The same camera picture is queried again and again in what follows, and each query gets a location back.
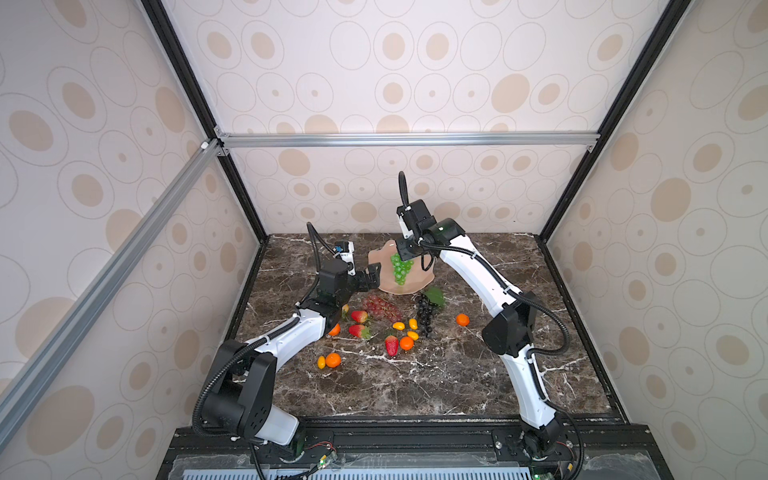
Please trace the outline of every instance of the strawberry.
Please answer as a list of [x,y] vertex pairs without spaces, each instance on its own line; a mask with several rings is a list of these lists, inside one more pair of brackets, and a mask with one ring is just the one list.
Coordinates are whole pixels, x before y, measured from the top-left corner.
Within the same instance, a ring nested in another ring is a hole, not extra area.
[[384,339],[384,345],[386,346],[386,352],[389,356],[395,356],[397,355],[397,349],[399,348],[399,344],[397,342],[397,337],[394,335],[390,335]]
[[352,312],[352,319],[355,320],[357,323],[365,323],[368,319],[368,312],[365,310],[355,310]]
[[363,340],[371,339],[371,330],[364,325],[352,325],[349,328],[349,334]]

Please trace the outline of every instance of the aluminum frame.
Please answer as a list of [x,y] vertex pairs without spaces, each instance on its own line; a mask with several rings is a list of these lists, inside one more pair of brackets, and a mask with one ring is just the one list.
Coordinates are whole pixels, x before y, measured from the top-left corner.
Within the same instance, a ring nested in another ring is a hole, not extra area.
[[218,140],[203,142],[86,292],[80,295],[56,330],[15,377],[0,402],[0,452],[13,439],[205,168],[219,154],[223,151]]
[[391,134],[233,134],[220,132],[225,148],[436,147],[442,145],[595,145],[596,131],[440,132]]

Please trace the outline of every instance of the green grapes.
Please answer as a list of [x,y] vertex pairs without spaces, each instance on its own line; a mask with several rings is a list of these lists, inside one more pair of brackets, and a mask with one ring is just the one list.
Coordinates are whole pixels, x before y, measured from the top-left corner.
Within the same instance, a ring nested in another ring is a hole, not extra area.
[[392,267],[395,271],[395,282],[398,285],[405,285],[406,284],[406,275],[408,275],[408,272],[411,271],[411,267],[413,266],[413,260],[408,260],[407,262],[403,262],[400,260],[400,255],[397,253],[393,254],[390,258],[392,261]]

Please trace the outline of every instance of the black cable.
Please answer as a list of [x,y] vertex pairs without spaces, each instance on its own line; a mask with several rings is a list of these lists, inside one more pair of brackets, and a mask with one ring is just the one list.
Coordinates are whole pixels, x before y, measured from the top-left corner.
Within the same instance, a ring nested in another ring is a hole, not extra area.
[[312,244],[312,252],[315,257],[315,280],[312,283],[312,286],[310,286],[310,289],[304,293],[304,296],[301,297],[301,300],[299,303],[304,303],[306,299],[312,295],[312,292],[315,291],[315,288],[317,288],[317,283],[319,282],[319,277],[317,276],[317,273],[320,272],[320,268],[322,264],[320,263],[320,252],[317,248],[317,242],[319,241],[330,253],[331,255],[335,255],[336,252],[334,252],[331,247],[326,243],[325,240],[320,236],[319,233],[317,233],[317,230],[315,230],[315,226],[312,225],[312,222],[306,223],[306,231],[310,235],[310,243]]
[[[269,340],[275,339],[278,336],[283,335],[288,330],[292,329],[294,326],[296,326],[298,322],[299,322],[299,317],[295,317],[291,323],[281,326],[280,328],[276,329],[274,332],[267,333],[266,337]],[[205,405],[205,401],[208,398],[210,391],[214,388],[214,385],[216,385],[216,383],[219,380],[221,380],[221,377],[226,375],[229,369],[231,369],[235,365],[235,363],[238,363],[240,360],[244,359],[246,355],[248,355],[255,349],[265,344],[266,341],[267,340],[265,338],[260,338],[255,342],[251,343],[250,345],[245,346],[242,349],[238,350],[237,353],[232,355],[232,358],[229,359],[229,361],[225,363],[219,369],[218,372],[216,372],[216,375],[211,377],[210,381],[200,391],[200,395],[197,396],[197,403],[195,403],[194,410],[192,411],[192,430],[194,430],[194,432],[197,433],[199,436],[221,437],[221,436],[232,435],[229,432],[212,433],[208,431],[205,427],[203,427],[203,418],[202,418],[203,405]]]
[[424,256],[425,254],[422,253],[422,270],[426,272],[426,271],[429,271],[429,267],[431,267],[432,264],[435,262],[435,256],[431,254],[429,255],[429,265],[427,266],[424,266]]
[[256,475],[259,476],[259,480],[266,480],[264,472],[261,471],[259,457],[256,456],[256,446],[251,442],[248,442],[248,446],[250,447],[250,454],[253,456],[253,466],[256,467]]
[[465,248],[437,245],[435,243],[427,243],[423,240],[419,241],[419,245],[426,248],[427,250],[447,250],[449,252],[463,253],[465,255],[469,255],[470,257],[474,256],[475,260],[477,260],[488,271],[488,273],[491,274],[491,276],[493,277],[494,280],[496,280],[499,286],[501,286],[502,289],[505,289],[505,292],[509,293],[509,295],[511,295],[512,298],[514,298],[515,300],[519,300],[520,302],[523,302],[526,305],[531,306],[536,310],[542,312],[543,314],[551,318],[552,321],[558,325],[558,328],[560,329],[560,332],[563,336],[562,345],[560,345],[557,349],[553,349],[553,350],[537,349],[537,348],[529,349],[528,353],[526,353],[525,355],[525,358],[530,359],[534,353],[538,353],[539,355],[546,355],[546,356],[560,356],[563,353],[568,351],[568,348],[570,348],[571,346],[571,333],[568,332],[568,328],[565,326],[562,320],[560,320],[560,317],[558,317],[554,312],[552,312],[546,306],[541,305],[539,302],[531,300],[515,292],[509,286],[507,281],[504,280],[504,277],[499,275],[498,272],[493,268],[493,266],[490,263],[488,263],[488,261],[485,258],[483,258],[481,255],[471,250],[467,250]]
[[397,183],[400,186],[400,200],[402,201],[402,205],[407,207],[410,203],[408,202],[408,184],[406,183],[406,173],[402,170],[397,174]]
[[328,252],[331,255],[336,255],[336,251],[333,248],[331,248],[330,245],[328,245],[328,243],[326,243],[325,240],[323,240],[323,238],[320,236],[319,233],[317,233],[317,230],[315,229],[315,226],[312,225],[312,222],[306,223],[306,229],[307,231],[310,232],[310,239],[312,238],[312,236],[314,236],[317,239],[317,241],[319,241],[320,244],[323,245],[323,247],[325,247],[326,250],[328,250]]

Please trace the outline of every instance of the black metal frame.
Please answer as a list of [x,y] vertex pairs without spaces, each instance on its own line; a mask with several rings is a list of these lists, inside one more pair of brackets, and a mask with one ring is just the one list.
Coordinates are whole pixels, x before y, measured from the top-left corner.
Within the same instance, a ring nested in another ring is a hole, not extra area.
[[243,315],[245,314],[245,310],[248,307],[248,299],[250,298],[251,291],[253,291],[253,285],[256,282],[257,275],[259,274],[261,262],[264,260],[264,255],[266,254],[266,246],[269,244],[269,242],[270,237],[267,236],[266,239],[264,239],[264,241],[259,245],[259,250],[256,252],[256,259],[253,261],[253,265],[250,268],[248,277],[245,280],[243,291],[237,301],[237,307],[235,308],[235,312],[232,315],[230,326],[227,329],[227,336],[224,337],[225,340],[233,339],[235,336],[237,336],[237,330],[240,329],[240,323],[243,321]]
[[691,0],[670,0],[667,7],[664,9],[664,13],[661,14],[659,21],[657,22],[654,30],[651,32],[650,37],[645,42],[645,46],[637,57],[637,61],[634,63],[632,69],[627,76],[627,80],[619,90],[619,93],[605,115],[603,123],[598,128],[600,139],[595,146],[587,151],[581,159],[576,171],[568,182],[563,194],[558,199],[557,205],[555,205],[552,214],[550,215],[544,228],[541,230],[540,236],[546,243],[552,237],[554,229],[557,228],[560,220],[565,215],[566,210],[571,205],[571,202],[576,197],[581,185],[587,179],[587,175],[600,157],[600,153],[605,148],[608,141],[611,140],[611,136],[619,125],[621,118],[629,108],[630,104],[640,90],[641,85],[648,76],[648,73],[654,66],[659,54],[664,50],[664,46],[667,44],[667,40],[677,27],[677,23],[683,17]]
[[[615,425],[610,419],[603,421],[577,415],[575,418],[586,445],[587,455],[645,451],[654,463],[662,480],[673,480],[664,457],[645,425]],[[558,449],[543,462],[533,462],[518,446],[521,434],[519,417],[487,419],[462,417],[446,422],[445,417],[413,416],[381,419],[375,417],[329,417],[304,419],[308,442],[331,441],[340,454],[381,453],[470,453],[482,455],[499,462],[518,462],[534,473],[555,472],[558,461],[566,461],[570,452],[566,447]],[[577,444],[574,430],[567,427],[565,439]],[[262,463],[284,468],[308,468],[326,451],[322,448],[308,451],[298,462],[284,464],[280,450],[272,445],[260,446]],[[248,444],[243,439],[231,440],[229,436],[201,438],[191,429],[178,429],[166,451],[157,474],[157,480],[165,480],[180,455],[244,455]]]
[[598,351],[594,348],[592,339],[587,332],[587,328],[584,326],[584,321],[582,321],[581,316],[576,310],[576,305],[573,301],[573,298],[571,298],[571,294],[568,292],[568,288],[565,286],[565,282],[563,282],[562,276],[560,276],[560,271],[554,264],[554,260],[552,259],[552,255],[549,253],[547,244],[539,235],[534,235],[534,238],[536,239],[536,245],[538,245],[538,249],[541,251],[541,255],[544,256],[544,262],[547,264],[547,268],[549,269],[550,275],[552,275],[554,284],[557,285],[558,291],[563,297],[565,309],[568,311],[568,314],[573,320],[574,327],[576,328],[579,338],[581,339],[581,344],[584,345],[584,349],[587,351],[589,360],[592,363],[592,368],[594,368],[594,372],[597,374],[598,380],[603,386],[603,392],[608,399],[608,403],[611,405],[611,410],[619,419],[621,419],[621,421],[629,423],[629,418],[627,417],[627,413],[624,411],[624,407],[619,401],[613,383],[611,383],[611,378],[608,375],[608,372],[606,372],[602,361],[600,360]]
[[[170,60],[171,65],[174,67],[176,76],[181,83],[181,87],[187,94],[192,108],[200,120],[200,124],[203,126],[203,131],[208,138],[215,138],[220,142],[218,134],[216,132],[216,119],[213,113],[211,113],[208,103],[205,101],[200,84],[197,82],[197,78],[192,71],[189,60],[184,54],[184,49],[181,47],[179,38],[170,23],[170,18],[165,10],[161,0],[141,0],[144,10],[147,12],[152,26],[154,27],[157,37],[160,39],[160,43],[165,49],[165,53]],[[219,163],[224,173],[227,175],[227,179],[232,185],[237,199],[240,202],[240,206],[245,212],[245,216],[250,223],[253,232],[259,239],[261,244],[266,243],[266,231],[259,219],[259,214],[256,212],[256,208],[253,206],[253,202],[245,189],[242,177],[237,173],[237,168],[232,160],[232,156],[224,149],[225,156],[219,157]]]

